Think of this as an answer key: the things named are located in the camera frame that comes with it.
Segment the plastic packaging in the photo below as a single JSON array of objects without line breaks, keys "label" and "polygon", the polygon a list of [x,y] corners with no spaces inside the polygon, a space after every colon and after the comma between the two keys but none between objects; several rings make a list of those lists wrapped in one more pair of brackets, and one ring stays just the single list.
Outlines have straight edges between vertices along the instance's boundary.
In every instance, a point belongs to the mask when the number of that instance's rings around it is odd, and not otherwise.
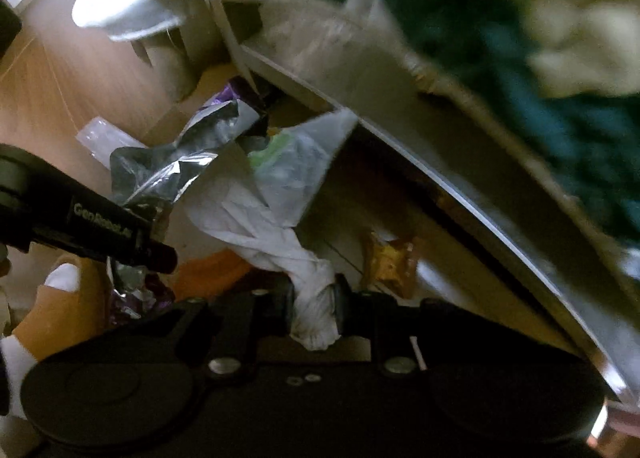
[{"label": "plastic packaging", "polygon": [[338,149],[358,123],[349,109],[283,129],[248,157],[258,190],[283,227],[295,227],[318,192]]},{"label": "plastic packaging", "polygon": [[291,336],[308,350],[325,350],[340,338],[330,285],[331,263],[300,245],[260,195],[246,155],[228,146],[184,196],[191,222],[224,241],[256,268],[283,271],[295,291]]},{"label": "plastic packaging", "polygon": [[114,124],[102,117],[96,117],[76,135],[76,139],[84,145],[98,162],[111,168],[111,153],[120,147],[138,147],[145,145],[132,136],[118,129]]},{"label": "plastic packaging", "polygon": [[363,70],[364,51],[385,45],[402,65],[406,58],[401,27],[385,0],[346,0],[342,11],[326,12],[282,2],[260,5],[261,43],[270,59],[340,102],[348,97]]},{"label": "plastic packaging", "polygon": [[205,105],[174,142],[148,149],[123,147],[111,155],[113,199],[135,212],[172,205],[218,157],[218,150],[259,118],[241,100]]},{"label": "plastic packaging", "polygon": [[424,241],[419,237],[385,241],[370,232],[365,240],[363,287],[379,282],[402,299],[411,299],[418,261],[423,253]]}]

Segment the white sock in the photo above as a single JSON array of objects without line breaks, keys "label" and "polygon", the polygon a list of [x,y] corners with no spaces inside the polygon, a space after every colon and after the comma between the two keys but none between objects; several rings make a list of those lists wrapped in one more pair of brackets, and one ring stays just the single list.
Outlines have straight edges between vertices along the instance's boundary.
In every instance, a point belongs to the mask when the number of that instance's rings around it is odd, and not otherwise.
[{"label": "white sock", "polygon": [[[80,289],[80,269],[71,263],[61,264],[49,274],[44,284],[58,290],[75,293]],[[14,335],[0,340],[0,351],[2,351],[9,384],[9,414],[26,418],[20,402],[20,387],[24,377],[38,361]]]},{"label": "white sock", "polygon": [[24,377],[38,361],[20,344],[15,335],[0,340],[0,350],[9,384],[9,414],[26,418],[20,402],[20,387]]}]

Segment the screw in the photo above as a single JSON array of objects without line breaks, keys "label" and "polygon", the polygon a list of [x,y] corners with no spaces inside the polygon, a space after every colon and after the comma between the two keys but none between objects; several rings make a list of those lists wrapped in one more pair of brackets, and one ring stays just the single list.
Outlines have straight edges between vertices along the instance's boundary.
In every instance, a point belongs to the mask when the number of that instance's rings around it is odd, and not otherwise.
[{"label": "screw", "polygon": [[241,362],[233,357],[218,357],[209,362],[209,369],[216,375],[231,375],[241,367]]},{"label": "screw", "polygon": [[286,382],[290,386],[294,386],[294,387],[302,386],[302,384],[305,383],[305,381],[302,380],[301,377],[287,377]]},{"label": "screw", "polygon": [[322,377],[320,375],[316,375],[314,373],[309,373],[307,375],[305,375],[305,380],[307,382],[320,382],[322,380]]},{"label": "screw", "polygon": [[416,368],[414,359],[409,357],[391,357],[385,362],[385,369],[389,373],[408,375]]}]

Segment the crumpled plastic bag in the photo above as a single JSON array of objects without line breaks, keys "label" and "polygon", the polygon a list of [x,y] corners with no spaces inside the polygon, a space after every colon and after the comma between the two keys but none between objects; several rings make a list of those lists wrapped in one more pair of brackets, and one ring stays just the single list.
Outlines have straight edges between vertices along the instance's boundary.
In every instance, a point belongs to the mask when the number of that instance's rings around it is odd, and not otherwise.
[{"label": "crumpled plastic bag", "polygon": [[358,122],[349,109],[283,129],[248,154],[255,182],[283,227],[295,227],[318,192],[338,149]]},{"label": "crumpled plastic bag", "polygon": [[246,155],[228,146],[184,196],[191,222],[257,268],[283,271],[295,291],[291,337],[310,351],[325,350],[340,338],[329,286],[334,269],[300,245],[264,202]]},{"label": "crumpled plastic bag", "polygon": [[385,0],[346,0],[338,14],[266,1],[259,12],[260,39],[269,57],[341,102],[348,102],[345,97],[359,78],[363,53],[371,44],[384,44],[410,73],[424,64],[408,46]]},{"label": "crumpled plastic bag", "polygon": [[[167,145],[146,148],[102,118],[92,120],[78,134],[80,143],[111,168],[113,200],[152,221],[155,239],[164,238],[175,202],[217,158],[219,149],[258,121],[258,112],[240,100],[242,96],[261,106],[259,97],[246,86],[244,80],[230,80]],[[111,260],[109,271],[115,325],[174,300],[172,291],[146,268]]]}]

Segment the green blanket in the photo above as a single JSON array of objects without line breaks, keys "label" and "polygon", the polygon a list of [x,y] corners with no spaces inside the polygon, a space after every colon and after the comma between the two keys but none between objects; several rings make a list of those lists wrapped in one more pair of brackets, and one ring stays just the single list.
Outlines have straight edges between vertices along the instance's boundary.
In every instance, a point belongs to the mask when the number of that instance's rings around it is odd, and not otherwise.
[{"label": "green blanket", "polygon": [[605,232],[640,247],[640,96],[541,98],[511,0],[385,1],[417,52],[480,94]]}]

